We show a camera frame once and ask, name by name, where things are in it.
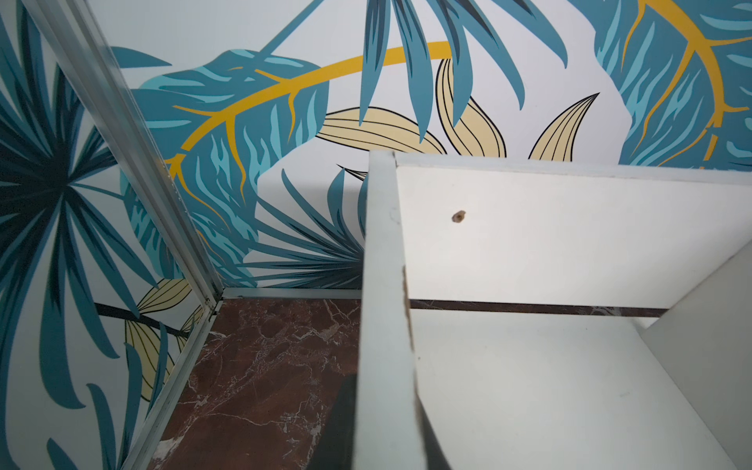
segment beige leaf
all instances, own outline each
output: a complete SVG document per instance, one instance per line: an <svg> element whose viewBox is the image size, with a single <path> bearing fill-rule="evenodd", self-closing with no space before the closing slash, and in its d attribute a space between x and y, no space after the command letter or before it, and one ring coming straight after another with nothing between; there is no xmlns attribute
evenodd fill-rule
<svg viewBox="0 0 752 470"><path fill-rule="evenodd" d="M162 279L138 303L138 311L148 314L167 310L181 303L190 293L190 285L185 279Z"/></svg>
<svg viewBox="0 0 752 470"><path fill-rule="evenodd" d="M549 162L571 162L577 130L597 96L598 93L581 99L553 120L535 142L529 158Z"/></svg>
<svg viewBox="0 0 752 470"><path fill-rule="evenodd" d="M190 335L190 333L193 331L193 328L196 327L199 322L201 321L201 318L204 316L204 307L199 305L196 307L196 309L193 311L190 317L186 318L185 323L183 323L183 326L180 328L180 330L183 333L187 333ZM186 343L188 342L188 338L183 338L182 336L176 336L177 339L177 348L180 350L180 352L183 352L183 348L185 347Z"/></svg>
<svg viewBox="0 0 752 470"><path fill-rule="evenodd" d="M420 142L418 125L401 114L371 107L359 125L359 113L359 108L351 108L327 114L316 137L360 150L446 153L430 132Z"/></svg>
<svg viewBox="0 0 752 470"><path fill-rule="evenodd" d="M454 115L454 74L451 59L444 59L436 74L436 107L444 132L460 155L494 156L505 158L504 138L493 121L478 103L470 98L465 112L456 126Z"/></svg>
<svg viewBox="0 0 752 470"><path fill-rule="evenodd" d="M151 391L156 379L156 367L159 363L159 333L143 323L126 320L126 343L133 346L138 353L138 357L141 358L141 373L144 379L141 384L141 398L147 401L151 400ZM172 356L168 354L165 383L170 377L174 365Z"/></svg>

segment white shelf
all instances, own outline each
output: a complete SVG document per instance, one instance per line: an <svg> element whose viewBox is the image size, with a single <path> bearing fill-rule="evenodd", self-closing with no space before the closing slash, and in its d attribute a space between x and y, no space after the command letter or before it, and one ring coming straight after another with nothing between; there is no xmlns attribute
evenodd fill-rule
<svg viewBox="0 0 752 470"><path fill-rule="evenodd" d="M735 470L639 336L655 319L411 310L453 470Z"/></svg>

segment teal palm leaf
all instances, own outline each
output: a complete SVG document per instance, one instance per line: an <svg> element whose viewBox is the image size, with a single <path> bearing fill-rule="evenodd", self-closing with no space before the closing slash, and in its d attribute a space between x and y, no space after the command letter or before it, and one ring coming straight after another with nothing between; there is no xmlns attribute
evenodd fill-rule
<svg viewBox="0 0 752 470"><path fill-rule="evenodd" d="M138 238L141 247L151 260L157 275L165 279L181 279L183 272L177 265L175 258L172 256L165 239L156 229L154 221L146 212L146 208L136 195L128 178L120 173L120 192L123 194L123 204L126 206L128 218L131 221L133 232Z"/></svg>
<svg viewBox="0 0 752 470"><path fill-rule="evenodd" d="M259 176L316 136L326 116L329 84L310 86L233 114L189 150L183 147L213 115L316 69L309 62L236 49L202 67L158 76L133 90L209 257L227 286L256 285L237 264L258 238L254 211ZM126 208L141 243L150 240L153 244L153 233L144 227L144 217L137 214L141 209L129 196ZM169 269L159 245L148 250L156 250L159 264Z"/></svg>
<svg viewBox="0 0 752 470"><path fill-rule="evenodd" d="M567 55L564 43L543 13L530 0L493 1L538 36L566 65ZM430 80L426 78L432 71L423 30L410 0L368 0L363 46L360 119L362 121L365 116L381 74L389 36L390 2L393 2L395 7L402 46L405 48L410 97L422 138L428 129L433 103ZM504 72L522 107L525 102L525 86L520 73L496 30L475 1L428 0L428 3L441 23L452 50L455 93L453 123L456 125L459 121L470 101L472 92L472 63L465 36L466 29L481 43Z"/></svg>
<svg viewBox="0 0 752 470"><path fill-rule="evenodd" d="M131 448L133 433L138 417L138 406L141 401L141 360L135 348L126 343L126 357L128 360L128 392L126 396L126 413L123 421L123 436L120 441L120 453L115 448L115 427L107 397L95 384L86 386L91 393L99 428L99 441L102 452L102 469L118 470L123 467ZM50 456L55 470L77 470L73 460L53 440L47 441L47 454Z"/></svg>
<svg viewBox="0 0 752 470"><path fill-rule="evenodd" d="M156 403L156 399L159 398L159 394L162 392L162 385L165 382L168 342L169 337L167 336L165 324L159 322L159 358L156 361L156 378L154 379L154 388L151 391L151 400L149 400L149 411L151 411L154 403Z"/></svg>
<svg viewBox="0 0 752 470"><path fill-rule="evenodd" d="M98 189L83 182L115 165L115 160L96 129L82 132L83 106L59 68L47 73L41 36L23 6L18 7L18 17L18 54L7 30L0 31L0 79L8 92L0 94L0 468L17 468L5 436L5 397L14 334L34 273L44 269L47 277L39 345L41 378L50 397L66 408L83 407L71 383L66 354L65 321L72 313L65 303L66 285L73 294L74 311L94 344L106 357L117 357L96 313L81 251L93 256L136 316L138 309L111 253L137 276L156 284L88 200L91 190ZM50 75L52 93L47 86ZM48 242L50 264L41 266Z"/></svg>
<svg viewBox="0 0 752 470"><path fill-rule="evenodd" d="M254 277L258 281L274 280L274 287L298 287L311 289L360 289L363 265L363 247L347 227L343 214L344 178L349 173L345 168L329 185L327 192L328 216L321 214L305 200L282 171L282 183L298 206L314 225L324 234L309 229L304 224L279 211L263 199L261 207L297 235L277 230L259 222L259 232L284 241L300 250L290 250L257 243L253 249L272 255L275 261L246 262L245 268L277 271ZM365 195L368 178L361 186L358 196L358 224L365 236Z"/></svg>
<svg viewBox="0 0 752 470"><path fill-rule="evenodd" d="M752 156L752 93L745 92L752 67L749 4L572 3L595 27L596 58L632 115L620 163L746 169Z"/></svg>

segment light blue leaf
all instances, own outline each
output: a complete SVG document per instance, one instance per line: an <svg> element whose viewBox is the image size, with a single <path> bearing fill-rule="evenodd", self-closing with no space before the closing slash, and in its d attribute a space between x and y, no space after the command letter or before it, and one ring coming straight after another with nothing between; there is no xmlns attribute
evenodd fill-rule
<svg viewBox="0 0 752 470"><path fill-rule="evenodd" d="M138 67L161 67L165 65L172 65L170 62L157 59L155 56L138 52L128 47L111 47L112 53L115 55L115 60L120 68L138 68Z"/></svg>
<svg viewBox="0 0 752 470"><path fill-rule="evenodd" d="M162 387L165 382L165 374L167 373L167 346L169 337L167 336L167 330L165 324L159 322L159 359L156 363L156 377L154 378L154 388L151 391L151 400L149 401L149 410L156 403L156 399L159 398L159 394L162 392Z"/></svg>
<svg viewBox="0 0 752 470"><path fill-rule="evenodd" d="M128 343L125 343L125 346L128 360L128 395L126 397L126 416L123 420L123 438L120 442L119 466L123 465L128 452L131 450L136 418L138 418L138 406L141 403L141 358L133 346Z"/></svg>
<svg viewBox="0 0 752 470"><path fill-rule="evenodd" d="M94 411L99 426L99 444L102 447L102 468L104 470L117 470L115 460L115 426L112 423L110 405L102 389L95 384L86 384L92 394Z"/></svg>
<svg viewBox="0 0 752 470"><path fill-rule="evenodd" d="M643 110L635 112L620 163L739 169L722 144L711 146L711 139L748 139L744 123L748 114L743 110L752 105L752 93L746 93L741 85L752 67L752 41L745 41L740 32L752 22L741 17L740 10L752 10L752 4L733 0L677 2L675 6L686 15L682 24L691 22L699 37L690 37L687 28L661 8L642 11L636 0L572 0L572 4L595 28L594 53L626 107L634 111L639 105ZM717 44L713 43L711 55L701 58L696 53L699 43L690 43L688 37ZM618 41L626 46L615 47ZM605 65L607 51L611 51L611 59ZM718 69L722 83L717 81ZM643 83L654 83L649 96L636 91Z"/></svg>
<svg viewBox="0 0 752 470"><path fill-rule="evenodd" d="M189 120L175 120L175 121L147 121L146 127L149 129L165 129L168 127L180 127L190 124Z"/></svg>
<svg viewBox="0 0 752 470"><path fill-rule="evenodd" d="M710 26L724 29L726 31L749 31L752 29L752 21L721 20L719 18L707 17L705 15L700 15L700 17Z"/></svg>
<svg viewBox="0 0 752 470"><path fill-rule="evenodd" d="M71 457L52 439L47 439L47 455L55 470L78 470Z"/></svg>
<svg viewBox="0 0 752 470"><path fill-rule="evenodd" d="M752 156L752 152L750 152L749 150L736 148L734 143L731 141L726 142L726 150L728 150L729 153L731 153L736 158L750 158Z"/></svg>
<svg viewBox="0 0 752 470"><path fill-rule="evenodd" d="M147 120L190 122L151 129L151 132L166 159L186 155L179 164L183 179L176 178L175 182L206 240L212 263L227 285L256 285L248 271L236 265L252 250L258 238L254 208L259 176L290 151L315 137L326 115L329 84L322 83L300 90L292 103L290 96L285 95L236 114L233 139L228 135L227 126L220 125L190 151L182 150L186 139L209 114L278 85L277 80L289 80L318 69L309 62L265 57L265 54L229 50L206 64L203 73L196 70L170 73L164 79L152 79L144 88L133 90ZM222 80L215 80L206 71ZM232 97L212 102L193 96Z"/></svg>
<svg viewBox="0 0 752 470"><path fill-rule="evenodd" d="M360 79L360 123L371 104L376 83L384 66L389 40L391 3L368 0L365 6L365 41L363 42L363 72Z"/></svg>
<svg viewBox="0 0 752 470"><path fill-rule="evenodd" d="M219 95L219 96L187 95L187 96L190 96L191 98L195 98L195 99L200 99L204 103L218 103L218 102L223 102L225 100L228 100L235 95Z"/></svg>
<svg viewBox="0 0 752 470"><path fill-rule="evenodd" d="M126 206L131 228L138 243L149 256L154 271L164 279L181 279L183 272L180 266L175 262L164 238L156 229L154 221L122 172L120 173L120 191L123 193L123 204Z"/></svg>
<svg viewBox="0 0 752 470"><path fill-rule="evenodd" d="M684 128L683 132L668 146L662 148L661 150L658 150L657 152L653 153L648 158L646 158L645 161L642 163L642 165L652 164L653 162L658 160L660 157L666 155L671 150L674 150L682 141L684 141L684 139L687 138L687 136L690 134L690 132L693 130L695 126L695 123L697 121L697 115L700 112L701 106L702 106L702 99L700 99L700 102L697 103L697 108L695 108L695 113L692 115L692 120L690 120L690 122Z"/></svg>
<svg viewBox="0 0 752 470"><path fill-rule="evenodd" d="M616 12L614 13L614 19L611 20L611 25L608 27L608 31L606 32L606 39L603 41L603 45L598 49L598 52L596 53L596 59L598 59L598 63L601 66L603 65L603 60L606 57L606 53L611 48L611 43L614 42L614 37L616 36L616 31L619 28L619 19L621 18L621 0L619 0L618 3L616 3ZM619 44L617 43L616 47L614 48L614 52L612 54L611 60L614 60L614 54L619 53Z"/></svg>
<svg viewBox="0 0 752 470"><path fill-rule="evenodd" d="M729 54L726 57L728 57L733 62L736 62L739 65L743 65L744 67L751 67L752 68L752 57L739 56L737 54Z"/></svg>

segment dark teal palm frond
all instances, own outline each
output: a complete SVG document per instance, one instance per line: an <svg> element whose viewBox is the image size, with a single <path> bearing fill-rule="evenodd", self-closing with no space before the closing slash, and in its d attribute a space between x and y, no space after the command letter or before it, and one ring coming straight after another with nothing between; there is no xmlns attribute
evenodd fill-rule
<svg viewBox="0 0 752 470"><path fill-rule="evenodd" d="M154 271L165 279L181 279L183 272L180 270L180 266L177 265L175 258L167 248L167 244L162 238L162 234L156 229L151 216L146 212L144 203L136 195L130 181L122 172L120 172L120 192L123 194L123 204L126 206L133 232L141 247L146 250Z"/></svg>
<svg viewBox="0 0 752 470"><path fill-rule="evenodd" d="M267 244L256 244L253 249L266 253L279 260L247 262L246 268L279 271L274 274L255 276L256 281L278 280L275 287L302 287L316 289L359 289L361 286L363 247L347 227L343 215L344 178L343 168L329 185L326 201L329 218L313 208L293 186L282 171L282 182L287 192L308 218L324 234L309 229L292 217L274 208L268 202L259 204L288 229L297 234L290 235L259 221L259 232L290 244L300 250L288 250ZM358 196L358 221L361 235L365 235L365 194L366 178Z"/></svg>
<svg viewBox="0 0 752 470"><path fill-rule="evenodd" d="M72 313L65 303L68 287L73 311L94 344L106 357L117 357L96 312L81 251L90 252L136 316L138 309L115 258L156 285L148 268L88 199L109 192L94 193L91 189L96 188L81 182L112 167L115 160L96 128L82 135L82 104L58 67L47 73L39 31L23 6L17 14L18 54L7 30L0 30L0 79L7 91L0 93L0 468L17 468L5 437L5 397L14 335L35 272L41 268L47 278L39 346L42 381L50 397L66 408L83 407L66 354L65 321ZM47 86L50 75L52 92ZM40 265L48 242L49 265ZM63 459L58 447L50 449Z"/></svg>
<svg viewBox="0 0 752 470"><path fill-rule="evenodd" d="M162 392L162 386L165 383L165 374L167 373L167 347L169 344L169 337L167 336L167 329L165 324L159 322L159 358L156 361L156 377L154 378L154 388L151 390L151 400L149 400L149 409L154 406L156 399L159 398L159 394Z"/></svg>
<svg viewBox="0 0 752 470"><path fill-rule="evenodd" d="M138 406L141 401L141 359L138 352L130 344L126 343L126 358L128 360L128 393L126 397L126 413L123 421L123 434L120 440L120 453L116 459L115 427L112 413L107 403L107 397L102 389L95 384L87 384L94 403L94 411L99 428L99 441L102 451L103 470L117 470L123 467L128 452L131 448ZM47 454L50 456L55 470L76 470L77 467L68 454L53 440L47 441Z"/></svg>
<svg viewBox="0 0 752 470"><path fill-rule="evenodd" d="M493 0L546 44L566 66L567 54L561 37L530 0ZM433 103L432 69L428 45L411 0L368 0L363 46L363 73L360 90L360 120L371 102L381 74L390 24L390 2L394 4L405 61L408 87L422 138L428 129ZM472 92L472 64L465 30L478 40L504 72L522 108L525 86L514 61L496 30L474 0L428 0L447 36L454 65L454 112L456 125Z"/></svg>

